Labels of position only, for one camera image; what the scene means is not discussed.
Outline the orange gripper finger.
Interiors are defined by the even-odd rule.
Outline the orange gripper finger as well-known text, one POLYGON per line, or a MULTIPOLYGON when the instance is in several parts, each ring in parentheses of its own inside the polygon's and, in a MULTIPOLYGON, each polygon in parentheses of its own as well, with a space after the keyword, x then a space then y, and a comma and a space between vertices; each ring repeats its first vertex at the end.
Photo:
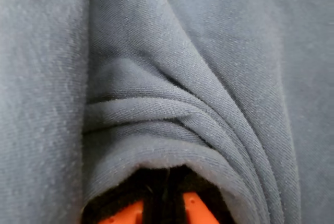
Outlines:
POLYGON ((167 223, 232 223, 218 188, 186 166, 169 170, 167 223))
POLYGON ((139 169, 88 201, 82 223, 152 223, 154 202, 162 191, 162 169, 139 169))

